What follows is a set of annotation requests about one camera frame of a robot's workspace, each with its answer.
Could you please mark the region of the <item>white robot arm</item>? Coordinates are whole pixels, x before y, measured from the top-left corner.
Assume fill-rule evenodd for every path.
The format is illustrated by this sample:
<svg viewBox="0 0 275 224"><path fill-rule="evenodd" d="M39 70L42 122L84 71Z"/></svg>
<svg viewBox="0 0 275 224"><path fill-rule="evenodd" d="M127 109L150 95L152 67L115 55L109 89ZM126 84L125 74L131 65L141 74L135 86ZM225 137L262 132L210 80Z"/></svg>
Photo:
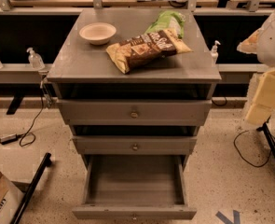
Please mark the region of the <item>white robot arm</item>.
<svg viewBox="0 0 275 224"><path fill-rule="evenodd" d="M259 126L275 110L275 10L260 28L239 43L237 51L255 54L259 62L269 67L260 77L251 79L244 110L244 120Z"/></svg>

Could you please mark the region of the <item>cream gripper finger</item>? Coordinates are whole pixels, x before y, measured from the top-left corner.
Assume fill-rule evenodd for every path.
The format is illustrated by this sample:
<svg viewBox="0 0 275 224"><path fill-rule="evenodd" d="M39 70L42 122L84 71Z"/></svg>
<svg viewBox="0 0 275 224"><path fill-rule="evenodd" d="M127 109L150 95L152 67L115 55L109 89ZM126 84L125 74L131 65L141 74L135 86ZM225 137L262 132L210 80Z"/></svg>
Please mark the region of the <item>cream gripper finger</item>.
<svg viewBox="0 0 275 224"><path fill-rule="evenodd" d="M275 110L275 68L258 78L254 96L249 99L245 120L252 125L262 125Z"/></svg>

